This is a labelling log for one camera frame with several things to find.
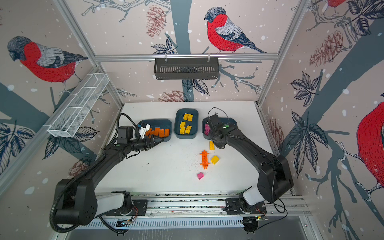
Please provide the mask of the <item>orange long lego diagonal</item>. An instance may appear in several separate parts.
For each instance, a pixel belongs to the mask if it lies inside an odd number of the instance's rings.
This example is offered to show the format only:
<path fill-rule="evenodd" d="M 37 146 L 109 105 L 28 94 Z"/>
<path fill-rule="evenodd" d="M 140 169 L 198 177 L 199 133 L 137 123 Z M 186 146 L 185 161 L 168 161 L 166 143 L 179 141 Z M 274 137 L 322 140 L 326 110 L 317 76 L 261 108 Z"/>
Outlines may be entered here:
<path fill-rule="evenodd" d="M 164 129 L 160 129 L 159 130 L 159 137 L 160 138 L 164 138 L 165 137 L 165 130 Z"/>

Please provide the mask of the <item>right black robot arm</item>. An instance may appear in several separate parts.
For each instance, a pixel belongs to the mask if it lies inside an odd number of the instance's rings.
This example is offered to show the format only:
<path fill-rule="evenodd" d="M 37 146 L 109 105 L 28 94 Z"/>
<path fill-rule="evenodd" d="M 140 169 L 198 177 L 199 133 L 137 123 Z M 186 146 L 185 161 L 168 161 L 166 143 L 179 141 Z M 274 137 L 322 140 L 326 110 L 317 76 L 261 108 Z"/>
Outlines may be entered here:
<path fill-rule="evenodd" d="M 286 157 L 275 156 L 251 141 L 233 123 L 224 122 L 218 114 L 208 115 L 210 140 L 220 149 L 227 145 L 237 150 L 258 171 L 255 187 L 250 187 L 239 196 L 243 212 L 250 213 L 261 202 L 274 203 L 294 186 L 293 176 Z"/>

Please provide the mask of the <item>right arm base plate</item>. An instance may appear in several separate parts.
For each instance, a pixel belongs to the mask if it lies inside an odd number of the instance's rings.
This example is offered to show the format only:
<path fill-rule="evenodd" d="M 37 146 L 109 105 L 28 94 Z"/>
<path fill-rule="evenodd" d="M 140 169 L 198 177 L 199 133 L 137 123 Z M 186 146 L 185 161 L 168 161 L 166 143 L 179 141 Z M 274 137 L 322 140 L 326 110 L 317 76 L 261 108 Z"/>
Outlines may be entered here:
<path fill-rule="evenodd" d="M 264 202 L 249 205 L 243 199 L 225 199 L 223 211 L 228 215 L 266 215 L 267 210 Z"/>

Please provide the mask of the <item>yellow long lego brick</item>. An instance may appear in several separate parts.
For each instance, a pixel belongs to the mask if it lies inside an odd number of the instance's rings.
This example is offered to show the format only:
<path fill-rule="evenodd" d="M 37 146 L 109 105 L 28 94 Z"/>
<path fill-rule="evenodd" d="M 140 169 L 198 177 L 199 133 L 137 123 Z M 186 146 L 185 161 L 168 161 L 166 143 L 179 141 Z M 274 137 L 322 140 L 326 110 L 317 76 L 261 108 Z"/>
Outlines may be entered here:
<path fill-rule="evenodd" d="M 215 150 L 215 144 L 213 143 L 213 141 L 209 141 L 209 148 L 211 151 Z"/>

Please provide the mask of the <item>pink lego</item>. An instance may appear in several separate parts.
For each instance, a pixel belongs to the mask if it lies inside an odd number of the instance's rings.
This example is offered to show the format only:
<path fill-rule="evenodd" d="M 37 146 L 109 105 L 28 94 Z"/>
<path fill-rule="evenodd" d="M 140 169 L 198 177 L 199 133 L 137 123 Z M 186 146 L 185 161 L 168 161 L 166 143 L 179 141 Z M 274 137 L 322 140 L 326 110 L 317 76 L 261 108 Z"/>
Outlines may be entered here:
<path fill-rule="evenodd" d="M 205 126 L 204 126 L 204 134 L 206 136 L 209 136 L 210 131 L 211 131 L 211 128 L 210 128 L 209 124 L 205 124 Z"/>
<path fill-rule="evenodd" d="M 202 179 L 202 178 L 204 177 L 204 174 L 203 174 L 203 173 L 198 173 L 198 174 L 197 174 L 197 177 L 198 177 L 198 179 L 200 180 L 200 179 Z"/>

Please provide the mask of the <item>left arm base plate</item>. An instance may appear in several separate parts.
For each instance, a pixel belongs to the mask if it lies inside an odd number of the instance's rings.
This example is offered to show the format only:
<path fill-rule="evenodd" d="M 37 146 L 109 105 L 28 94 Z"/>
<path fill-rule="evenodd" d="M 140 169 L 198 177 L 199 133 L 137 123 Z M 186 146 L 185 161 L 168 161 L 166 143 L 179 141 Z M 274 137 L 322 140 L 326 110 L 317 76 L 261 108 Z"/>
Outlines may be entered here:
<path fill-rule="evenodd" d="M 131 204 L 126 207 L 111 210 L 106 213 L 108 217 L 135 217 L 145 216 L 147 212 L 148 200 L 132 200 Z"/>

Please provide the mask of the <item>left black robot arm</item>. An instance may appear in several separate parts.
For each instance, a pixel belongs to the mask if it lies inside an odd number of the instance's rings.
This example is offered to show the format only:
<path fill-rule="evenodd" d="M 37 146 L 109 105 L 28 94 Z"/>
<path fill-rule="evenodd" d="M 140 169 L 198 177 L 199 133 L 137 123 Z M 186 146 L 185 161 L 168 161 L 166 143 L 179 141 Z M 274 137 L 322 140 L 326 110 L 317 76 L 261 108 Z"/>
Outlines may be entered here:
<path fill-rule="evenodd" d="M 79 226 L 86 226 L 94 218 L 100 221 L 117 235 L 124 235 L 125 230 L 118 230 L 109 225 L 103 216 L 115 210 L 133 213 L 129 220 L 132 223 L 139 216 L 139 209 L 132 201 L 130 192 L 114 191 L 97 196 L 95 189 L 100 181 L 123 160 L 148 151 L 164 138 L 149 137 L 140 134 L 140 128 L 132 123 L 130 126 L 120 126 L 116 123 L 113 139 L 103 149 L 103 154 L 80 174 L 69 179 L 61 180 L 55 189 L 54 201 L 50 210 L 50 226 L 57 233 L 68 233 Z"/>

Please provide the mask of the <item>orange fence lego piece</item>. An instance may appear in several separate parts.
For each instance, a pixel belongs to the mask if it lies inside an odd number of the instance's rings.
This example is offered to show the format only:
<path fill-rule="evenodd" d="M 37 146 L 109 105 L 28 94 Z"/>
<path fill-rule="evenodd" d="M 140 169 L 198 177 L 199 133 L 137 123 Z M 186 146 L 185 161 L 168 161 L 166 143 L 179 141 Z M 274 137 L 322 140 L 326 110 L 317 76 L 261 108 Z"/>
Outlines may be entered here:
<path fill-rule="evenodd" d="M 200 163 L 200 165 L 203 167 L 204 170 L 206 170 L 211 164 L 208 160 L 209 153 L 206 150 L 203 150 L 200 155 L 202 156 L 202 162 Z"/>

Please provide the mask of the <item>pink lego top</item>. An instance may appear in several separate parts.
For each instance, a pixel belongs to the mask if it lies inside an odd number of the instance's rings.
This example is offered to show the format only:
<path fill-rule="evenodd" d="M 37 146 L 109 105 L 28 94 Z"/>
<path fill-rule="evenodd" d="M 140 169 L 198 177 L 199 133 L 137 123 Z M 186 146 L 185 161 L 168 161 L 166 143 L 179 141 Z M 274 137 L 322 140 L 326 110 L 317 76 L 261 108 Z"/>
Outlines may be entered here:
<path fill-rule="evenodd" d="M 209 124 L 205 124 L 205 126 L 204 126 L 204 134 L 206 136 L 209 136 L 210 131 L 211 131 L 211 128 L 210 128 Z"/>

